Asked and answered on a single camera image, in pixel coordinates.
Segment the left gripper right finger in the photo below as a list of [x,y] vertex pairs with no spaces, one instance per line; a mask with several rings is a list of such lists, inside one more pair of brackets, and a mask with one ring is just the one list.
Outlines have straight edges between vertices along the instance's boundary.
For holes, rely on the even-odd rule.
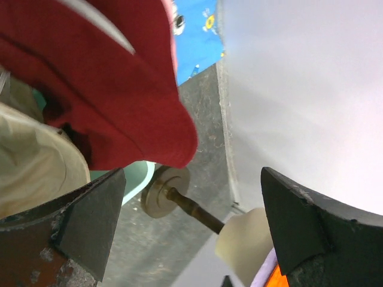
[[260,176],[266,217],[287,277],[381,277],[382,216],[298,184],[270,167]]

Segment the dark red hat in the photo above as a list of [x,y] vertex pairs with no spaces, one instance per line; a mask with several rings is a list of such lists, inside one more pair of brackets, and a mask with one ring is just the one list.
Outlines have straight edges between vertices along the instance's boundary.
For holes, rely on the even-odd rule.
[[193,159],[171,42],[162,1],[1,2],[1,65],[42,93],[45,122],[92,170]]

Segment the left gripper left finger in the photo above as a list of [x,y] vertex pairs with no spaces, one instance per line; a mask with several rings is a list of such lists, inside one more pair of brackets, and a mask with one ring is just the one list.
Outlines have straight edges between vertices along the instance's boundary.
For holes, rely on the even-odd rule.
[[104,278],[126,178],[89,184],[1,220],[2,283],[98,283]]

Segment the teal plastic basket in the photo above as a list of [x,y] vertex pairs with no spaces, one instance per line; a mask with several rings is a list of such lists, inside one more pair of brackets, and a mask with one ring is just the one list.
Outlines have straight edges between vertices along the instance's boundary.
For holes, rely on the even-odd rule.
[[[42,110],[46,105],[44,97],[39,91],[35,89],[32,89],[32,94],[37,101],[40,110]],[[150,161],[136,161],[123,169],[126,178],[126,185],[121,204],[122,206],[133,199],[147,186],[154,175],[155,166],[155,163]],[[90,171],[91,180],[98,179],[100,176],[106,174],[107,172],[109,171]]]

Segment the blue printed cloth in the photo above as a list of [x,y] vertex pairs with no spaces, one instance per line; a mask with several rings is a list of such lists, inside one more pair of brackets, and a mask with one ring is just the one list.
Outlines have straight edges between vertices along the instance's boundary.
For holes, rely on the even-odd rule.
[[180,86],[224,56],[217,1],[173,1],[173,33]]

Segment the cream mannequin head stand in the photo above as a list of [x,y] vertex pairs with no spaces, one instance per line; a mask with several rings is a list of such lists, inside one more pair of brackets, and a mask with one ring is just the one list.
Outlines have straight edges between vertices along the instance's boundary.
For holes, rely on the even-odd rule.
[[218,235],[215,254],[250,286],[273,248],[264,208],[231,217],[226,223],[186,196],[190,185],[187,168],[158,168],[141,193],[141,207],[151,218],[163,218],[180,208]]

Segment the purple bucket hat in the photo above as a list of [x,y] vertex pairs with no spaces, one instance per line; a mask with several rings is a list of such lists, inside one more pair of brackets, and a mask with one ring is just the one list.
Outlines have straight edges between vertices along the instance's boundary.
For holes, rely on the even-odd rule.
[[251,287],[266,286],[277,264],[278,264],[278,260],[277,260],[275,248],[272,248],[270,252],[268,253],[265,261],[259,268],[250,286]]

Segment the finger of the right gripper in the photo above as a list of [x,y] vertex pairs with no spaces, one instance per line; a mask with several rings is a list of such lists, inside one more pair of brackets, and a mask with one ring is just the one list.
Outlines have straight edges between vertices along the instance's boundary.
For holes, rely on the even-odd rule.
[[230,279],[230,276],[224,276],[223,281],[221,283],[221,287],[233,287],[233,283]]

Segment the orange bucket hat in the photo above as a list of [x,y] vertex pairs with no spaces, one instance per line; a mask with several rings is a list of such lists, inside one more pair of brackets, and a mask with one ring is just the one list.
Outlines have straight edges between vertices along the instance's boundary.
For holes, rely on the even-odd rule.
[[270,275],[265,287],[289,287],[287,276],[281,274],[278,264]]

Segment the beige bucket hat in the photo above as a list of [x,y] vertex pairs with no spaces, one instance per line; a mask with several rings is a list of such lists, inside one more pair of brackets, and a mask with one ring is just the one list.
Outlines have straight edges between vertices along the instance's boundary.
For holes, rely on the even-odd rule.
[[63,130],[44,124],[32,88],[1,71],[1,218],[89,182],[82,153]]

